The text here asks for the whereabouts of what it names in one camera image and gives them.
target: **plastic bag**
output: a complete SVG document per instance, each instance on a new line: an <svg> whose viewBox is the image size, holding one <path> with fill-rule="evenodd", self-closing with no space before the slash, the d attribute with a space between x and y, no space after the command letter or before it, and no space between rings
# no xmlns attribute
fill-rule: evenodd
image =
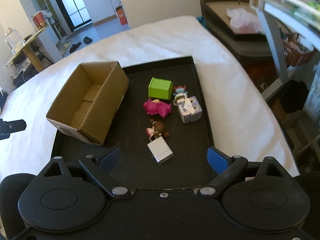
<svg viewBox="0 0 320 240"><path fill-rule="evenodd" d="M259 18L252 13L247 12L243 7L233 10L227 9L227 15L231 18L231 28L237 33L264 33Z"/></svg>
<svg viewBox="0 0 320 240"><path fill-rule="evenodd" d="M320 119L320 61L314 66L313 71L316 71L316 74L303 110L314 122L318 123Z"/></svg>

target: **metal desk leg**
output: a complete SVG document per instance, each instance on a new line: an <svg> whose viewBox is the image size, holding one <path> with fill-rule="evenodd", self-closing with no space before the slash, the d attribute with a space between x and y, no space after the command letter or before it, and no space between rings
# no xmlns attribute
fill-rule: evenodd
<svg viewBox="0 0 320 240"><path fill-rule="evenodd" d="M41 61L38 59L36 54L31 49L30 45L27 45L23 48L23 52L26 54L26 56L30 59L33 66L36 68L38 72L41 72L44 70L44 67L41 63Z"/></svg>
<svg viewBox="0 0 320 240"><path fill-rule="evenodd" d="M285 83L288 82L287 64L285 62L284 48L282 45L279 26L276 18L264 12L257 11L257 15L266 33L273 60L275 62L278 79L262 93L263 98L268 101Z"/></svg>

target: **pink toy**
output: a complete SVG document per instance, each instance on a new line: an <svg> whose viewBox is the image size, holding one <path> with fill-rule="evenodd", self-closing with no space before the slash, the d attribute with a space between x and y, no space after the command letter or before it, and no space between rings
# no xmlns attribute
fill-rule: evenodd
<svg viewBox="0 0 320 240"><path fill-rule="evenodd" d="M147 114L159 114L162 118L165 118L171 113L171 104L168 105L159 99L151 100L151 98L149 98L148 101L143 104L143 108L147 111Z"/></svg>

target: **green box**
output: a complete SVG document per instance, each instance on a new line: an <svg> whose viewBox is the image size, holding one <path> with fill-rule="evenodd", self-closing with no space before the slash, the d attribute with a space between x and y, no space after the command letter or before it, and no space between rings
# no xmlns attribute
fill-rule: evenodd
<svg viewBox="0 0 320 240"><path fill-rule="evenodd" d="M149 84L149 97L170 100L173 83L170 80L152 78Z"/></svg>

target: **mattress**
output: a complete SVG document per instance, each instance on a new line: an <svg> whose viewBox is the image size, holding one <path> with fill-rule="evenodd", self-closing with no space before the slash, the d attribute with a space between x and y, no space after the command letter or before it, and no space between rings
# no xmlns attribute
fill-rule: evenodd
<svg viewBox="0 0 320 240"><path fill-rule="evenodd" d="M249 161L274 156L299 174L276 118L234 56L195 18L172 18L122 32L60 60L15 90L0 118L24 119L25 131L0 141L0 180L38 174L51 157L56 128L46 114L81 62L119 61L122 67L192 55L201 82L215 146Z"/></svg>

